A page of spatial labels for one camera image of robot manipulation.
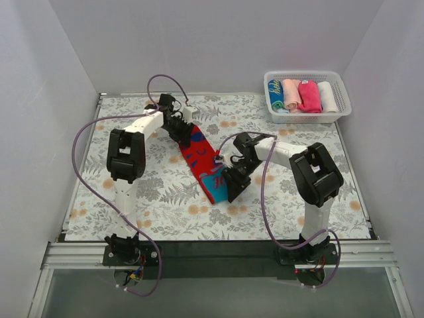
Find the red blue towel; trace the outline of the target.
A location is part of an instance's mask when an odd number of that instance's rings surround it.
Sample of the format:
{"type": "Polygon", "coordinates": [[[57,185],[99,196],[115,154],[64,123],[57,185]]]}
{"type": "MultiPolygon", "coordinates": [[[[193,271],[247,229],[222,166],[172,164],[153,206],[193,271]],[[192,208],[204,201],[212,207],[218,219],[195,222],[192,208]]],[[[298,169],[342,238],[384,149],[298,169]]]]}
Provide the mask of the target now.
{"type": "Polygon", "coordinates": [[[198,126],[194,126],[188,147],[179,145],[180,152],[211,204],[228,200],[223,171],[224,164],[215,161],[216,151],[198,126]]]}

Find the pink red towel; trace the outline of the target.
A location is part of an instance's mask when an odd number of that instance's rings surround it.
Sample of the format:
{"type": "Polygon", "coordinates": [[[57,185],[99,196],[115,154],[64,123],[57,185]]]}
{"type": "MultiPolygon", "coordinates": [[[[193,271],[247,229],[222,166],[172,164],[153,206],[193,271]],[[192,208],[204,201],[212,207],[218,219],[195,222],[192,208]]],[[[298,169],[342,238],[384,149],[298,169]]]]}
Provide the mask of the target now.
{"type": "Polygon", "coordinates": [[[301,103],[299,109],[305,113],[322,113],[321,95],[316,82],[311,80],[301,81],[298,85],[301,103]]]}

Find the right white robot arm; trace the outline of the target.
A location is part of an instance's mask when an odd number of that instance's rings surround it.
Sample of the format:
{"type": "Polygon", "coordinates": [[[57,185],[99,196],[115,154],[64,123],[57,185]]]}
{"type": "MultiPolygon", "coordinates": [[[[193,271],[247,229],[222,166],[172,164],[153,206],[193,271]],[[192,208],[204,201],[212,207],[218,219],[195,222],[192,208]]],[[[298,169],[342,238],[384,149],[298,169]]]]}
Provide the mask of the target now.
{"type": "Polygon", "coordinates": [[[251,183],[251,174],[263,164],[277,164],[292,172],[297,191],[304,200],[304,224],[294,246],[278,243],[294,260],[315,263],[329,249],[329,215],[344,179],[328,150],[320,142],[299,146],[279,141],[261,132],[232,135],[238,156],[216,151],[215,161],[223,163],[227,197],[233,202],[251,183]]]}

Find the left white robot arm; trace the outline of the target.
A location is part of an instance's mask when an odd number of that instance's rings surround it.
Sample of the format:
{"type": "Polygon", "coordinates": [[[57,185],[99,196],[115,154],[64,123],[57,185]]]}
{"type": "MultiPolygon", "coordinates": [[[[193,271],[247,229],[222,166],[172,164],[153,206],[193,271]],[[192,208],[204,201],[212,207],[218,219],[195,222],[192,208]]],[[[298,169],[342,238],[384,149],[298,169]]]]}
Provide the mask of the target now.
{"type": "Polygon", "coordinates": [[[136,227],[136,195],[146,168],[146,141],[158,129],[168,132],[180,145],[190,145],[190,135],[197,112],[189,104],[175,109],[176,99],[162,94],[158,106],[148,105],[141,117],[123,129],[113,129],[109,135],[107,170],[114,184],[114,206],[119,210],[119,222],[112,234],[105,237],[109,257],[117,265],[158,265],[158,252],[151,243],[140,242],[136,227]]]}

